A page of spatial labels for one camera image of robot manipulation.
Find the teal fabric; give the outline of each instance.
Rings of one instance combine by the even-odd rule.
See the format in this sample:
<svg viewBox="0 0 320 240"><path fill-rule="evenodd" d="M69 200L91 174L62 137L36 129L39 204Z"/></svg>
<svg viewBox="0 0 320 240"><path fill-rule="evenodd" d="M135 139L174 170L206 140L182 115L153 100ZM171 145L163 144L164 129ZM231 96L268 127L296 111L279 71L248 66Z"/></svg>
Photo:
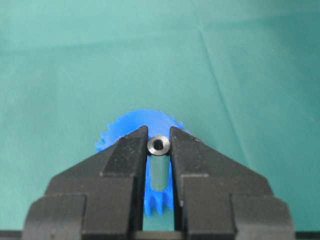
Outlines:
<svg viewBox="0 0 320 240"><path fill-rule="evenodd" d="M135 109L265 175L320 230L320 1L4 0L0 229ZM172 214L145 218L172 229Z"/></svg>

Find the plastic gear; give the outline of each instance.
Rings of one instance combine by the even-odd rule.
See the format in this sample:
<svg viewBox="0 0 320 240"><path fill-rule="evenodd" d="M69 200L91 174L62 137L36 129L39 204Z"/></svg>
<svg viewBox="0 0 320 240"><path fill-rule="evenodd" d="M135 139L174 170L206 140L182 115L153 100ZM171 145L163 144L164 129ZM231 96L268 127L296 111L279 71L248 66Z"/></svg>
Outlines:
<svg viewBox="0 0 320 240"><path fill-rule="evenodd" d="M148 127L148 138L162 135L168 139L170 137L170 127L184 129L182 122L176 122L173 116L168 116L162 111L136 110L118 117L114 123L107 125L107 132L100 134L101 141L96 144L97 151L113 145L119 138L135 131L141 126ZM153 208L159 215L163 213L163 207L173 211L173 186L171 163L169 165L168 187L161 192L154 191L150 182L149 156L146 161L145 189L144 189L144 211L147 216L151 216Z"/></svg>

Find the metal bushing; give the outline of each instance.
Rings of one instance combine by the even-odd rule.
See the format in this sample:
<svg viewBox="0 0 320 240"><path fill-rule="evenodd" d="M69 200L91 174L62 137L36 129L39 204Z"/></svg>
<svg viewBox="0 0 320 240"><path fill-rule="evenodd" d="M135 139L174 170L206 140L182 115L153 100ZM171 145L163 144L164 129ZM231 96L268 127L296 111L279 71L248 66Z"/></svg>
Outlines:
<svg viewBox="0 0 320 240"><path fill-rule="evenodd" d="M170 141L165 136L153 136L147 143L147 149L151 155L166 155L170 150Z"/></svg>

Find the clamp jaw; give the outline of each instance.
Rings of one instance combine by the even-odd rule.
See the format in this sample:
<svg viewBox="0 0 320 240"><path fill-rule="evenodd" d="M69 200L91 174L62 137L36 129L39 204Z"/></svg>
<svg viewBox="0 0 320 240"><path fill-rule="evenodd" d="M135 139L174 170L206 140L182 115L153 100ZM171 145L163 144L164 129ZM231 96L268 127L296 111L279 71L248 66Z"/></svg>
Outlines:
<svg viewBox="0 0 320 240"><path fill-rule="evenodd" d="M148 128L53 177L22 235L0 240L293 240L288 206L265 177L170 129L174 232L144 232Z"/></svg>

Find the gear tooth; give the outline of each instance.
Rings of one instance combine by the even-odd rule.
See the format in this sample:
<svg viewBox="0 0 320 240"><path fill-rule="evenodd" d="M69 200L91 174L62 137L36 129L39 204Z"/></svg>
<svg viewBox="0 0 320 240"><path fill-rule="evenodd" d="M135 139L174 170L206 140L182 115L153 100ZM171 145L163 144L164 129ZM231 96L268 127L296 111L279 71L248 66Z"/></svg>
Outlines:
<svg viewBox="0 0 320 240"><path fill-rule="evenodd" d="M185 126L181 121L177 123L177 126L179 129L182 129L182 130L185 129Z"/></svg>

